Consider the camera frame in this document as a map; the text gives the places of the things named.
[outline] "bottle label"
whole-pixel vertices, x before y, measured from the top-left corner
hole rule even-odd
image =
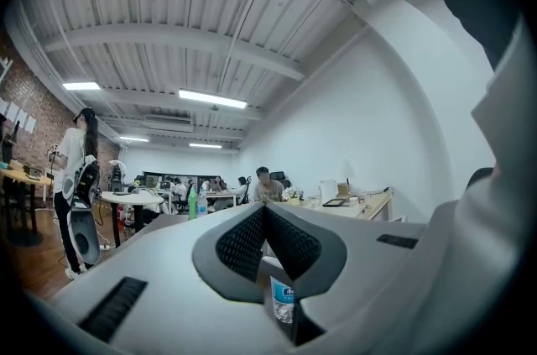
[[[295,291],[290,286],[282,284],[275,278],[270,278],[272,283],[272,295],[279,303],[289,304],[295,302]]]

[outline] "wooden floor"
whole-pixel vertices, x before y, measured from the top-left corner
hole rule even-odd
[[[6,217],[3,214],[1,216],[2,242],[22,287],[47,300],[70,283],[70,280],[65,276],[65,267],[68,266],[68,263],[64,257],[60,229],[53,222],[54,209],[52,211],[39,209],[35,213],[38,231],[43,234],[41,244],[31,248],[20,248],[10,243],[6,239]],[[101,221],[98,202],[93,207],[93,215],[98,222]],[[102,203],[101,215],[103,226],[97,226],[97,231],[113,243],[112,211],[107,203]],[[32,224],[28,213],[27,223],[28,228],[31,228]],[[20,221],[14,222],[13,226],[20,226]],[[119,236],[120,240],[123,241],[123,231],[120,231]],[[106,243],[101,237],[99,237],[99,241]],[[107,254],[108,252],[101,252],[100,261],[106,259]]]

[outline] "air conditioner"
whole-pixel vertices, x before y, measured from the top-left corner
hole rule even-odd
[[[142,124],[145,127],[156,130],[177,131],[182,133],[192,133],[194,131],[192,120],[189,117],[149,114],[143,116]]]

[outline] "brick wall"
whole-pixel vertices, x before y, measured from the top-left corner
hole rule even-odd
[[[59,144],[65,130],[75,126],[72,122],[75,115],[34,76],[19,56],[2,25],[0,25],[0,57],[13,60],[9,72],[0,85],[0,97],[5,102],[14,102],[36,120],[32,134],[19,129],[13,158],[22,164],[43,169],[47,166],[49,146]],[[9,127],[13,126],[10,121],[6,121],[6,124]],[[99,136],[98,151],[102,173],[100,187],[106,189],[111,170],[108,161],[117,158],[119,146],[104,136]]]

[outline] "white wall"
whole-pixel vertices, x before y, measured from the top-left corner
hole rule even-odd
[[[168,152],[129,147],[123,160],[127,166],[126,181],[144,171],[179,175],[219,175],[231,186],[237,186],[235,159],[229,154],[203,152]]]
[[[440,43],[442,34],[436,34],[428,44],[422,34],[416,44],[416,32],[405,33],[404,21],[394,20],[412,52],[423,53],[422,60],[406,55],[420,64],[418,70],[368,33],[245,142],[240,171],[252,173],[260,165],[283,170],[309,196],[320,180],[344,181],[348,160],[355,186],[392,185],[395,212],[423,222],[438,204],[461,195],[473,171],[493,165],[492,152],[470,119],[493,75],[481,45],[441,0],[407,1],[440,27],[445,40]],[[451,57],[464,66],[453,66]]]
[[[239,169],[283,170],[314,195],[320,180],[344,181],[345,160],[361,190],[392,185],[394,208],[413,222],[448,199],[442,138],[427,100],[381,39],[368,34],[239,154]]]

